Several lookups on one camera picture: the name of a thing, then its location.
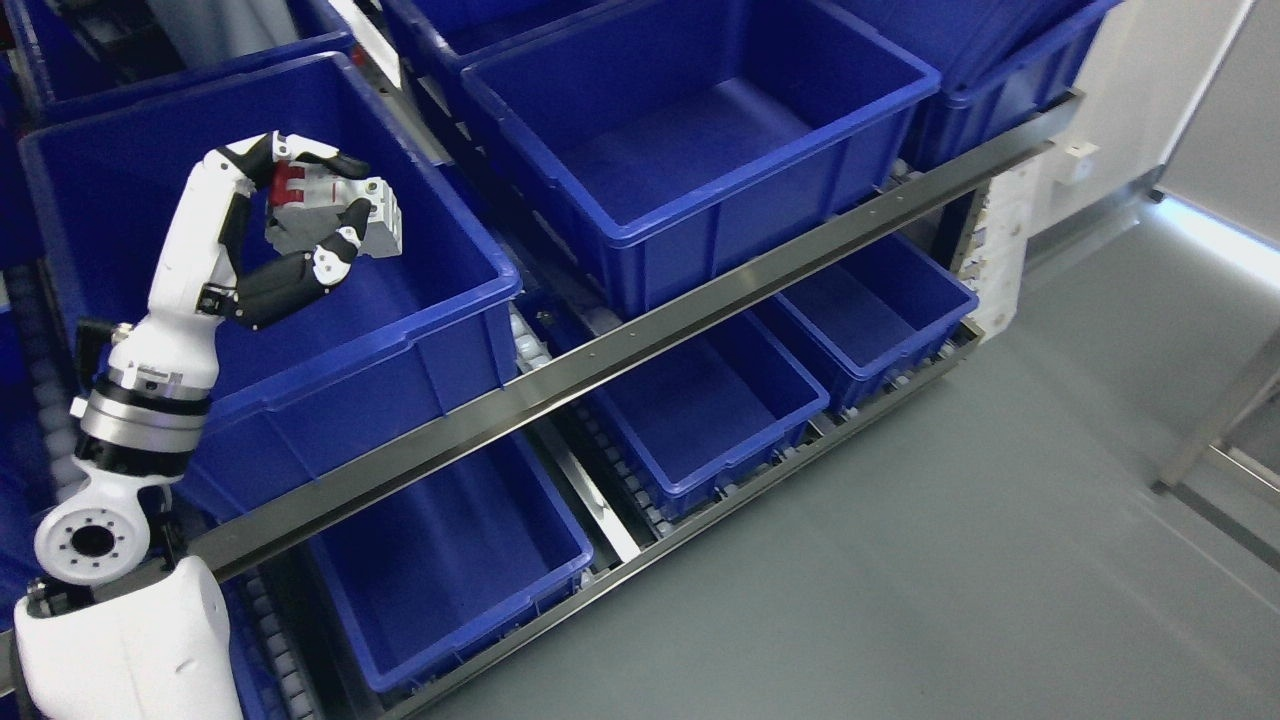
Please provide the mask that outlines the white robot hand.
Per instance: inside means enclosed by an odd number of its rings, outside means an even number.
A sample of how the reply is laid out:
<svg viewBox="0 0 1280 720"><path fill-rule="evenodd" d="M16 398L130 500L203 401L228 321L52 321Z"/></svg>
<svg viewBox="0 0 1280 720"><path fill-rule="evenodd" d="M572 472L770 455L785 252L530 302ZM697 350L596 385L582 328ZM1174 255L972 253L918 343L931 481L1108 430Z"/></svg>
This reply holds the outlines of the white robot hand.
<svg viewBox="0 0 1280 720"><path fill-rule="evenodd" d="M192 165L175 206L147 311L109 355L111 377L122 386L146 389L154 383L170 396L206 395L219 373L215 337L221 318L260 331L346 281L366 234L367 200L352 202L339 227L311 249L241 275L250 200L259 186L271 183L282 161L319 165L346 179L370 177L366 161L280 131L206 152Z"/></svg>

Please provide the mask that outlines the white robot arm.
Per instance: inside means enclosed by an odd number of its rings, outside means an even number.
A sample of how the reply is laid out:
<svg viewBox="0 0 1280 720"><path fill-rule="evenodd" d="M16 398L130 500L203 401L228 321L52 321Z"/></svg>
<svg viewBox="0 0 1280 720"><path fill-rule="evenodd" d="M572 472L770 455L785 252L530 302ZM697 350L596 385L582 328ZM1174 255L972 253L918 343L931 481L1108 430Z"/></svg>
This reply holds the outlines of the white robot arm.
<svg viewBox="0 0 1280 720"><path fill-rule="evenodd" d="M219 375L225 319L269 327L342 284L375 202L333 206L308 246L247 272L253 196L280 167L362 181L361 161L273 131L210 150L187 178L136 323L77 331L84 395L73 461L83 484L35 533L44 574L14 609L12 666L24 719L239 719L230 619L207 564L183 548L166 498L195 454Z"/></svg>

